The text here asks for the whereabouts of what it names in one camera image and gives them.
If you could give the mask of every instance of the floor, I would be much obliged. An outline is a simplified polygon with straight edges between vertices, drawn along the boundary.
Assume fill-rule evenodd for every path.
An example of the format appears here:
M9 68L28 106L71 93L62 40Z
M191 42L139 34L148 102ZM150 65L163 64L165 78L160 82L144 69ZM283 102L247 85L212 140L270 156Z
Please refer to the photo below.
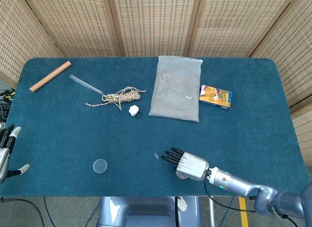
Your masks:
M45 210L42 197L21 197L35 203L40 209L46 227L52 227L48 214ZM230 196L217 196L217 201L229 204ZM207 197L201 197L203 227L210 226L209 201ZM99 197L47 197L46 204L51 218L57 227L83 227L96 209L100 201ZM254 201L246 200L247 208L252 208ZM239 202L236 197L232 204L238 208ZM226 212L226 208L215 205L215 226L219 226ZM98 218L98 209L88 224L95 227ZM299 227L304 227L304 221L293 218ZM268 219L255 213L248 214L250 227L293 227L292 223L283 219ZM24 202L0 203L0 226L4 227L39 227L40 219L35 209ZM241 226L240 212L231 210L227 215L223 227Z

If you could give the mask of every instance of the small box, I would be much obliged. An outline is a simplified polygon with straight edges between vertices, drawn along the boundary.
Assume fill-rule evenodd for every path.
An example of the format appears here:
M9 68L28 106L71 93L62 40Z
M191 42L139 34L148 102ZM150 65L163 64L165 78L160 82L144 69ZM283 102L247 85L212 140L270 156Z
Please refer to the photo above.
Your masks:
M231 106L232 92L214 88L207 85L202 85L200 89L199 101L224 109Z

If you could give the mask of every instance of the robotic arm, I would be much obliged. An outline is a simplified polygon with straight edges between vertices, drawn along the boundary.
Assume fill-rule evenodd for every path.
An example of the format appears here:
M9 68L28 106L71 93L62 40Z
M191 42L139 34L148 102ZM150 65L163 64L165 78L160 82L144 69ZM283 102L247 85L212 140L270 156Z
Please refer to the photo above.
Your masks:
M278 192L272 187L245 181L217 167L210 168L208 162L198 156L176 148L171 150L175 153L166 151L166 154L173 158L161 158L177 165L176 174L179 178L208 180L209 183L244 198L256 190L258 194L254 204L255 212L269 218L295 216L305 219L306 226L312 227L312 183L305 186L300 195Z
M3 183L6 178L23 174L30 167L29 165L24 165L18 170L8 170L13 146L21 131L20 126L15 129L13 128L14 125L11 125L7 129L0 131L0 184Z

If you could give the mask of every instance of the yellow floor stripe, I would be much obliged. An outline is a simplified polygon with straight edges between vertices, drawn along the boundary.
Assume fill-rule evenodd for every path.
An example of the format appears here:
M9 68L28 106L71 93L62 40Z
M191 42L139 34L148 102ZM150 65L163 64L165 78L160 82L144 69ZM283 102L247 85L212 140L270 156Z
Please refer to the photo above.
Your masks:
M239 199L239 208L242 210L246 210L246 202L245 199L242 197L238 197ZM248 227L248 218L247 218L247 212L241 211L240 217L242 219L242 227Z

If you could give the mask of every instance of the black rubber ring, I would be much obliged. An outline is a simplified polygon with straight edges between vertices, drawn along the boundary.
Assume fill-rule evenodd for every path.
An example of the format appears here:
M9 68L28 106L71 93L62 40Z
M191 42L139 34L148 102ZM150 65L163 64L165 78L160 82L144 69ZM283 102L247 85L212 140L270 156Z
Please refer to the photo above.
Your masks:
M138 111L138 112L136 113L136 118L137 118L137 119L140 119L141 117L142 117L142 114L141 114L141 112Z

